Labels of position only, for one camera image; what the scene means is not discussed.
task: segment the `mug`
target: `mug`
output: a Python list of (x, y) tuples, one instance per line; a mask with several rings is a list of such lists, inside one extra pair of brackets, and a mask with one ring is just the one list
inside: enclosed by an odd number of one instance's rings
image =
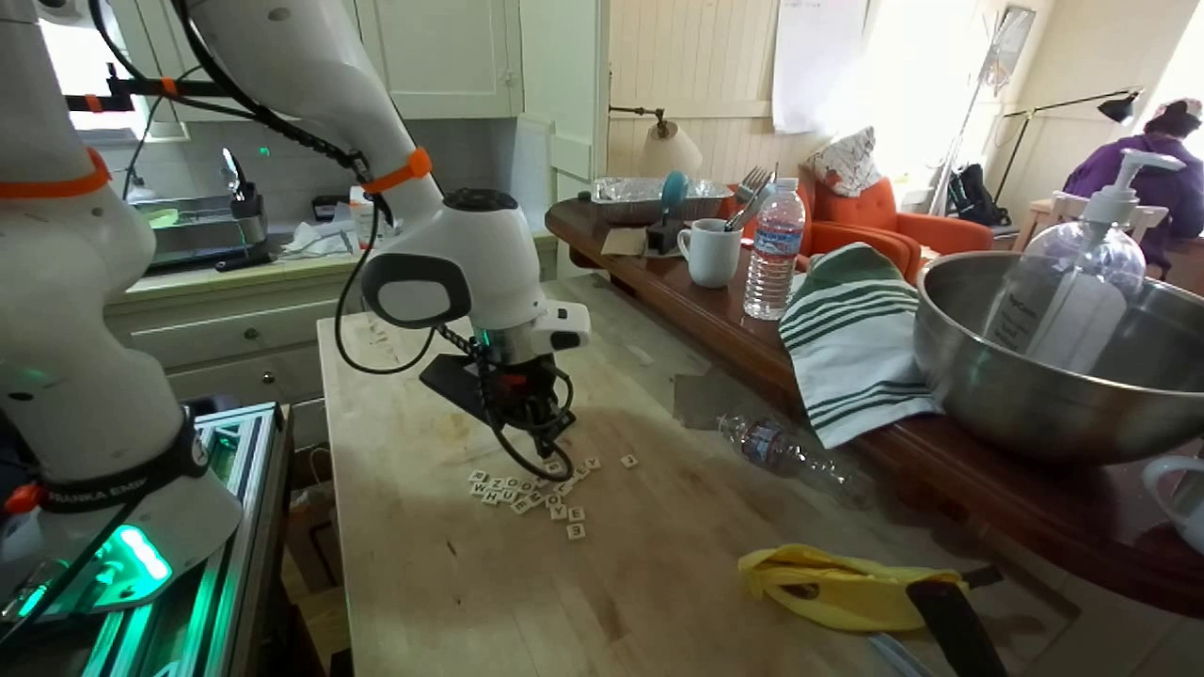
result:
[[(1181, 495), (1166, 495), (1166, 489), (1158, 489), (1166, 475), (1186, 475)], [(1204, 553), (1204, 485), (1201, 485), (1204, 477), (1197, 482), (1191, 475), (1204, 475), (1204, 460), (1162, 455), (1142, 470), (1142, 482), (1153, 494), (1153, 502), (1171, 514), (1181, 543)]]
[(685, 256), (690, 283), (724, 291), (738, 276), (743, 232), (727, 217), (696, 217), (678, 232), (678, 253)]

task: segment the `green striped towel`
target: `green striped towel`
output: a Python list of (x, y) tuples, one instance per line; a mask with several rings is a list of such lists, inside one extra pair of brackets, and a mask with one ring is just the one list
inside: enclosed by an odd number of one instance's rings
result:
[(826, 448), (939, 409), (915, 366), (915, 304), (868, 245), (829, 253), (792, 293), (779, 337)]

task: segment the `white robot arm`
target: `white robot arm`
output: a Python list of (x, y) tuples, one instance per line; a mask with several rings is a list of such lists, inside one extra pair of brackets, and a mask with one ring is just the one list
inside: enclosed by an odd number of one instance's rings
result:
[[(363, 271), (372, 311), (429, 330), (471, 319), (462, 355), (438, 357), (423, 380), (503, 448), (503, 425), (528, 428), (540, 455), (559, 451), (559, 477), (572, 475), (559, 448), (572, 415), (559, 399), (555, 351), (587, 335), (587, 311), (541, 299), (517, 203), (500, 193), (441, 196), (340, 0), (180, 0), (177, 11), (214, 82), (256, 120), (299, 120), (399, 217), (399, 237)], [(150, 250), (150, 230), (69, 125), (36, 0), (0, 0), (0, 409), (48, 485), (38, 510), (4, 527), (4, 622), (147, 601), (236, 527), (236, 503), (209, 475), (161, 367), (101, 324)], [(150, 547), (156, 584), (83, 591), (66, 563), (83, 563), (117, 527), (138, 533), (136, 553)]]

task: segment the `wooden table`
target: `wooden table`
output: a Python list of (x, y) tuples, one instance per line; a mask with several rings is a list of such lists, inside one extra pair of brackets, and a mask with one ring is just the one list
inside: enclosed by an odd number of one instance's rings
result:
[[(727, 677), (886, 672), (862, 634), (788, 616), (738, 584), (738, 556), (811, 543), (890, 563), (979, 569), (986, 553), (956, 522), (893, 502), (858, 455), (847, 485), (749, 465), (717, 428), (685, 428), (701, 394), (727, 415), (772, 405), (599, 280), (548, 293), (584, 302), (594, 335), (559, 366), (575, 380), (575, 461), (601, 465), (570, 503), (587, 510), (572, 543), (547, 510), (517, 514), (471, 495), (471, 475), (522, 477), (486, 425), (408, 377), (363, 377), (319, 324), (348, 622), (357, 672), (488, 677)], [(399, 366), (423, 330), (348, 319), (348, 345)], [(1014, 671), (1065, 627), (1065, 612), (1016, 579), (970, 596)], [(928, 634), (908, 647), (940, 671)]]
[[(775, 327), (743, 315), (738, 285), (703, 293), (690, 285), (678, 258), (601, 256), (606, 217), (591, 203), (559, 203), (547, 221), (575, 258), (601, 268), (617, 285), (701, 337), (767, 403), (802, 409)], [(1158, 608), (1204, 616), (1204, 556), (1186, 548), (1149, 502), (1142, 461), (1050, 470), (1000, 455), (946, 418), (881, 428), (858, 448), (920, 482), (933, 503), (956, 503), (1073, 577)]]

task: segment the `metal mixing bowl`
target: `metal mixing bowl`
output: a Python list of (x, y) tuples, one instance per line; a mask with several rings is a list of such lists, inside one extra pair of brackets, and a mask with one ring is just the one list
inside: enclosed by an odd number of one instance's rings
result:
[(1144, 283), (1092, 372), (981, 337), (1016, 256), (946, 256), (922, 276), (920, 366), (952, 420), (1043, 461), (1133, 461), (1204, 433), (1204, 299)]

